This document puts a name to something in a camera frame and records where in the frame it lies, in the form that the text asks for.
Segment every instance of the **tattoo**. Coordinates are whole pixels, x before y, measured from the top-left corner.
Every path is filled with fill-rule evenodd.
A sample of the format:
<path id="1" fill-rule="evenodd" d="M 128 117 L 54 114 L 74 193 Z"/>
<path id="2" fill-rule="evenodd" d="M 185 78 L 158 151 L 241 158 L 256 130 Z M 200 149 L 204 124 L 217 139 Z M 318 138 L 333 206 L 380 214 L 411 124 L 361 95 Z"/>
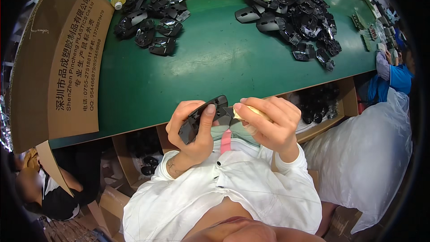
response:
<path id="1" fill-rule="evenodd" d="M 166 163 L 167 172 L 172 178 L 177 178 L 186 172 L 186 170 L 177 169 L 178 167 L 175 164 L 175 158 L 176 158 L 176 155 L 170 158 Z"/>

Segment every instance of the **person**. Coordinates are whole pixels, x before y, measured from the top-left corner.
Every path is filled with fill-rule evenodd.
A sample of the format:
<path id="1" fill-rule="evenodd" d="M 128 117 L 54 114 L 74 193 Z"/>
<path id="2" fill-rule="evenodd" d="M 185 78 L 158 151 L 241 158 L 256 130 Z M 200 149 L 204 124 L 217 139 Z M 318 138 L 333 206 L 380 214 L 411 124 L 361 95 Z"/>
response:
<path id="1" fill-rule="evenodd" d="M 202 104 L 183 101 L 173 113 L 166 131 L 179 150 L 164 155 L 125 206 L 125 240 L 321 241 L 313 235 L 321 202 L 295 136 L 300 110 L 282 98 L 243 98 L 234 105 L 242 123 L 212 127 L 211 104 L 195 141 L 185 145 L 180 127 Z M 271 170 L 273 155 L 279 172 Z"/>
<path id="2" fill-rule="evenodd" d="M 8 154 L 8 164 L 12 172 L 19 172 L 24 168 L 31 167 L 39 172 L 40 167 L 37 161 L 37 150 L 31 148 L 24 153 L 15 154 L 13 152 Z"/>
<path id="3" fill-rule="evenodd" d="M 415 62 L 410 49 L 406 49 L 405 60 L 403 62 L 402 53 L 396 58 L 395 66 L 390 65 L 391 54 L 388 51 L 378 50 L 376 53 L 377 75 L 369 81 L 358 85 L 357 93 L 361 102 L 366 107 L 379 102 L 386 102 L 388 88 L 391 87 L 398 92 L 409 94 L 411 91 L 412 79 L 415 76 Z"/>
<path id="4" fill-rule="evenodd" d="M 23 168 L 15 181 L 16 192 L 24 208 L 53 220 L 70 220 L 80 208 L 95 200 L 100 188 L 101 151 L 74 146 L 53 150 L 54 157 L 67 186 L 69 195 L 43 168 L 38 158 L 39 172 Z"/>

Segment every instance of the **person's lap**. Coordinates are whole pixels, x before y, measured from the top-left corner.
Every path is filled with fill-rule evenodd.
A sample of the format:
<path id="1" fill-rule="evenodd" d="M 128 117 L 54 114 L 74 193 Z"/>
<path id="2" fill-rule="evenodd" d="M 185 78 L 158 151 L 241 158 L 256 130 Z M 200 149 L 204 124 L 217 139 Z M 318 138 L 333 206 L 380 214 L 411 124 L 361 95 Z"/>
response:
<path id="1" fill-rule="evenodd" d="M 229 116 L 224 116 L 218 120 L 218 126 L 212 126 L 211 135 L 214 141 L 220 140 L 227 129 L 231 131 L 231 138 L 239 138 L 247 143 L 260 147 L 260 144 L 245 130 L 242 123 L 237 119 L 232 119 Z"/>

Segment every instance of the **white plastic bag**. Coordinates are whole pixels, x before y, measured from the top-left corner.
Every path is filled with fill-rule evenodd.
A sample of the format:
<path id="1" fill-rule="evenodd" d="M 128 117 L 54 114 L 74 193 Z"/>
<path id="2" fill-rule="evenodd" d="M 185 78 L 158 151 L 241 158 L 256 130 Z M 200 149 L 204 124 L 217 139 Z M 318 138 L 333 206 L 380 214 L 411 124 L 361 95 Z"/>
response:
<path id="1" fill-rule="evenodd" d="M 393 200 L 412 154 L 409 97 L 389 88 L 387 102 L 315 137 L 303 147 L 319 171 L 320 199 L 363 212 L 352 229 L 367 229 Z"/>

